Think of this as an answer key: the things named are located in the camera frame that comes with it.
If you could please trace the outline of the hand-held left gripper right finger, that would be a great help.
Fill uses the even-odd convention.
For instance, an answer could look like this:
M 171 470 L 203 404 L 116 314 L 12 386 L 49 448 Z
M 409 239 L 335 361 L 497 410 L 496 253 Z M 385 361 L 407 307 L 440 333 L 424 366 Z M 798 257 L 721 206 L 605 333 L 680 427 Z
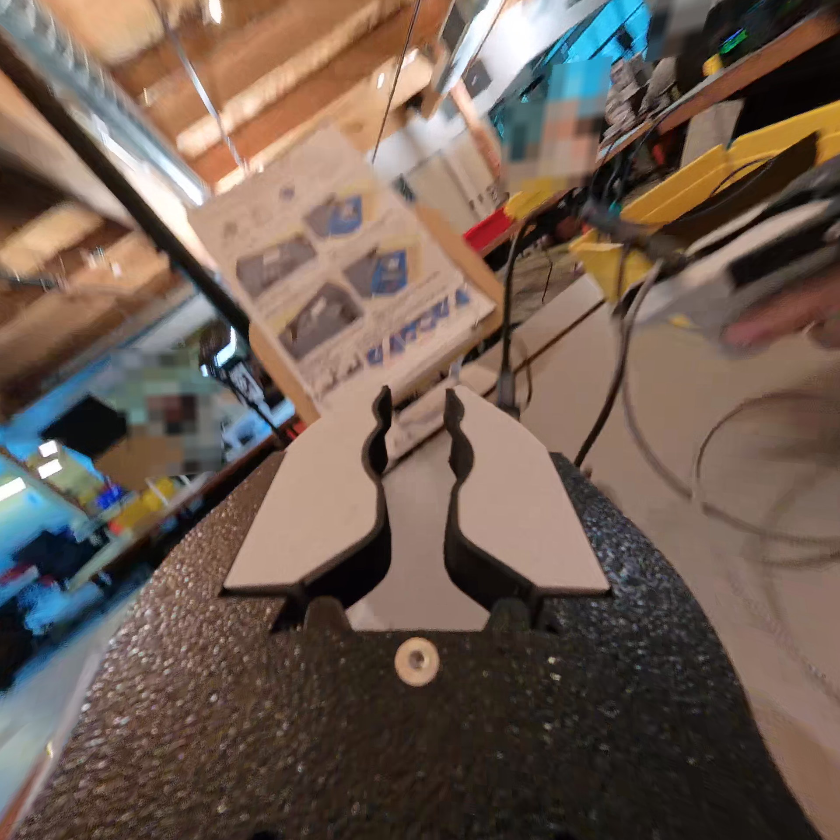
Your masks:
M 519 420 L 463 385 L 444 426 L 455 477 L 444 531 L 449 579 L 489 613 L 518 601 L 602 597 L 611 585 L 548 449 Z

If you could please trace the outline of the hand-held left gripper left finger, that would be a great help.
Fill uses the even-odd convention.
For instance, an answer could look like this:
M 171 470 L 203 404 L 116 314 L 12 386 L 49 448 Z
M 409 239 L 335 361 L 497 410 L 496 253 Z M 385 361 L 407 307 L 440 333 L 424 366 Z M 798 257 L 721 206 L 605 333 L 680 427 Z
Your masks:
M 278 470 L 224 580 L 229 596 L 285 597 L 298 610 L 322 597 L 348 609 L 392 561 L 383 487 L 392 425 L 387 385 L 350 394 L 307 426 Z

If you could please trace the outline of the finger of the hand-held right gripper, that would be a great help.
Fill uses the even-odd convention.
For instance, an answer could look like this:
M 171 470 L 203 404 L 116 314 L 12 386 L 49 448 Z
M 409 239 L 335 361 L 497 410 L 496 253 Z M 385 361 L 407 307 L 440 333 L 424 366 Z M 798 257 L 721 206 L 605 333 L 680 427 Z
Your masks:
M 666 277 L 655 266 L 643 276 L 643 282 L 650 281 L 650 288 L 639 305 L 639 326 L 648 328 L 683 318 L 699 330 L 722 330 L 747 310 L 783 292 L 797 291 L 836 269 L 837 261 L 802 261 L 735 287 L 727 272 L 710 279 Z
M 763 203 L 700 237 L 686 249 L 688 258 L 705 258 L 721 249 L 748 253 L 800 231 L 838 219 L 838 199 L 824 198 L 786 209 Z

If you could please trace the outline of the grey usb hub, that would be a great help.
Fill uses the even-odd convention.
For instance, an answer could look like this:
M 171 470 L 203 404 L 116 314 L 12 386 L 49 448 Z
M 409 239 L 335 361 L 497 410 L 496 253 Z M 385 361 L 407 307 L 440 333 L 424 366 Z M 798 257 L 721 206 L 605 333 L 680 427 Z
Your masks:
M 654 262 L 662 261 L 672 266 L 687 263 L 686 254 L 672 237 L 660 234 L 649 226 L 628 222 L 606 206 L 587 201 L 580 216 L 599 234 L 644 254 Z

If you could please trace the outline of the yellow plastic bin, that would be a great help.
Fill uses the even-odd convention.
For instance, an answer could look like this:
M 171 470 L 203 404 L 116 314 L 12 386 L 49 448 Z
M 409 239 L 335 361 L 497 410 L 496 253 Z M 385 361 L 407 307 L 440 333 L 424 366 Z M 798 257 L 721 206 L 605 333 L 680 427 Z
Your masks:
M 729 147 L 712 148 L 612 215 L 650 232 L 662 229 L 688 246 L 730 212 L 724 203 L 732 201 L 735 213 L 742 212 L 763 189 L 757 183 L 761 176 L 768 176 L 773 186 L 784 186 L 838 155 L 838 142 L 839 101 L 834 101 L 744 134 Z M 653 264 L 637 248 L 623 259 L 616 234 L 596 230 L 593 222 L 589 227 L 570 251 L 603 299 L 616 303 Z

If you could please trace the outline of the person's right hand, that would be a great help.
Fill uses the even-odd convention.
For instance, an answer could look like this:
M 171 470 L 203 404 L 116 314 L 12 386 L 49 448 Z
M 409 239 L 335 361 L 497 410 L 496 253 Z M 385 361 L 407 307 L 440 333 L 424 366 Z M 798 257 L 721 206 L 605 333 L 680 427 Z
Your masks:
M 765 347 L 795 334 L 826 350 L 839 348 L 839 288 L 833 283 L 788 291 L 747 310 L 723 334 L 732 348 Z

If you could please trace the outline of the red plastic bin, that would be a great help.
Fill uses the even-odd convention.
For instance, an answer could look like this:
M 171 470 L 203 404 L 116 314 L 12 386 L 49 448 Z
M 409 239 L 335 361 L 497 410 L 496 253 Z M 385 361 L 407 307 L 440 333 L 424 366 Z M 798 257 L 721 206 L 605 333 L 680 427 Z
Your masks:
M 509 240 L 514 227 L 506 208 L 500 207 L 462 234 L 463 239 L 481 257 L 486 257 Z

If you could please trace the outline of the printed instruction sheet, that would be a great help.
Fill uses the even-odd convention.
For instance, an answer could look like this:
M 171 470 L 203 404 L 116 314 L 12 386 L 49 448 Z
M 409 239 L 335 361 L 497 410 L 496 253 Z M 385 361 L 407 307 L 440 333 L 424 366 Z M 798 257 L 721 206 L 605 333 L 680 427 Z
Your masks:
M 321 416 L 366 387 L 405 390 L 494 309 L 413 206 L 327 128 L 188 212 Z

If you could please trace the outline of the black metal bar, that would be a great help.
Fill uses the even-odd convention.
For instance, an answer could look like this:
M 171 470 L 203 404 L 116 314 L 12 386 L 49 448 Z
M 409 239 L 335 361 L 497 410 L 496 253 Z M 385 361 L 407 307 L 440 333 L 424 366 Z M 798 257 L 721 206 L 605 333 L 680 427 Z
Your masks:
M 2 424 L 245 315 L 2 32 Z

